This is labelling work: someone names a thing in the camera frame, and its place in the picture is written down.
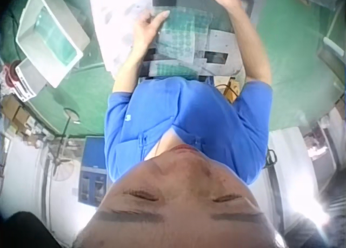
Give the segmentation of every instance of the short sleeve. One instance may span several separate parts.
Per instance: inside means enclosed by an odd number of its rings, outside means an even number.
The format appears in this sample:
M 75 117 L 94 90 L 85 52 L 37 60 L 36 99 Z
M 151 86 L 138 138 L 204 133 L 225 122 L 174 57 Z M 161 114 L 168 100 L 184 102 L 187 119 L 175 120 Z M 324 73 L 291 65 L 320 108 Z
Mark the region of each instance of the short sleeve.
M 104 154 L 110 176 L 116 173 L 115 146 L 121 141 L 121 131 L 131 96 L 131 93 L 115 92 L 108 99 L 104 122 Z
M 233 105 L 242 127 L 242 135 L 233 146 L 240 156 L 235 158 L 235 168 L 247 184 L 258 177 L 265 165 L 271 105 L 272 88 L 260 81 L 246 83 Z

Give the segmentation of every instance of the floor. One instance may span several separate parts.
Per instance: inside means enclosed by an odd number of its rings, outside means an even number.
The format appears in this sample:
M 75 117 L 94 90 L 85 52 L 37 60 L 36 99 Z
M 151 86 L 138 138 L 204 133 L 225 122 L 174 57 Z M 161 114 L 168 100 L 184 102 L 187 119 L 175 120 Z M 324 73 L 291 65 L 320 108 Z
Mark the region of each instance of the floor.
M 79 68 L 72 71 L 57 89 L 47 86 L 29 105 L 56 133 L 62 133 L 65 126 L 63 108 L 72 108 L 79 113 L 81 124 L 71 125 L 68 134 L 102 135 L 113 79 L 102 63 L 92 25 L 90 0 L 65 1 L 82 10 L 87 17 L 83 28 L 91 43 Z M 14 0 L 11 5 L 17 20 L 25 3 L 26 0 Z M 298 0 L 266 0 L 257 30 L 268 52 L 273 73 L 271 130 L 308 125 L 330 111 L 343 94 L 343 84 L 316 55 L 331 19 L 330 11 L 305 6 Z M 1 56 L 11 62 L 18 57 L 13 39 L 16 26 L 10 15 L 4 17 L 0 29 Z

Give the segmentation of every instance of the forehead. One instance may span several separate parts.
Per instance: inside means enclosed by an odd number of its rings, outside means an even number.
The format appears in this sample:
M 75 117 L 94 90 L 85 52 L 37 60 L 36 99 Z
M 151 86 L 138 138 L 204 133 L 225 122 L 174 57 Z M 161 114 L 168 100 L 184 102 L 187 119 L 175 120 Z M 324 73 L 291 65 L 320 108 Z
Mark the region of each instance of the forehead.
M 81 235 L 86 247 L 261 247 L 270 239 L 266 236 L 264 222 L 215 221 L 197 215 L 165 217 L 161 223 L 93 220 Z

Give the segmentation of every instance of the eyebrow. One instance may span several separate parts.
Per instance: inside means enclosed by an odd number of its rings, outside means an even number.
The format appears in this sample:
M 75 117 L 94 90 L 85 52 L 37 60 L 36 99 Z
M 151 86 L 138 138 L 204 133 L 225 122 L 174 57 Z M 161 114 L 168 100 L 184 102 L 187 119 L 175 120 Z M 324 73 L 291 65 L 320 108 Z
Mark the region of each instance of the eyebrow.
M 145 211 L 120 211 L 111 212 L 97 211 L 96 220 L 117 223 L 162 223 L 164 218 L 161 214 L 150 213 Z
M 215 221 L 239 221 L 239 222 L 250 222 L 250 223 L 263 223 L 263 213 L 257 214 L 245 214 L 245 213 L 221 213 L 221 214 L 212 214 L 211 218 Z

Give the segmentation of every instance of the blue machine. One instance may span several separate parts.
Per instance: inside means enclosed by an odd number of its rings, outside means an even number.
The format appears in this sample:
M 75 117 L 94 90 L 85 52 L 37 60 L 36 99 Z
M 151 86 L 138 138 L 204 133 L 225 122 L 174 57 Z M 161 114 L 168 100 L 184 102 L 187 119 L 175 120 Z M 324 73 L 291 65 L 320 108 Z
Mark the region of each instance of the blue machine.
M 87 137 L 79 177 L 78 201 L 98 207 L 107 191 L 104 137 Z

